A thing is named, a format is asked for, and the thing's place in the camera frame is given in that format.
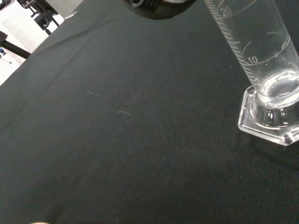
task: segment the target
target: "graduated cylinder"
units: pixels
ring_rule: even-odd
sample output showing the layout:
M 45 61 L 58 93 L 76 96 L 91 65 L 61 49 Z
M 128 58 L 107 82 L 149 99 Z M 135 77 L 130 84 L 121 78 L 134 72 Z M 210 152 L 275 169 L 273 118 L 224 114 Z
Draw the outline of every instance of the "graduated cylinder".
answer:
M 299 100 L 299 57 L 274 0 L 205 0 L 262 105 Z

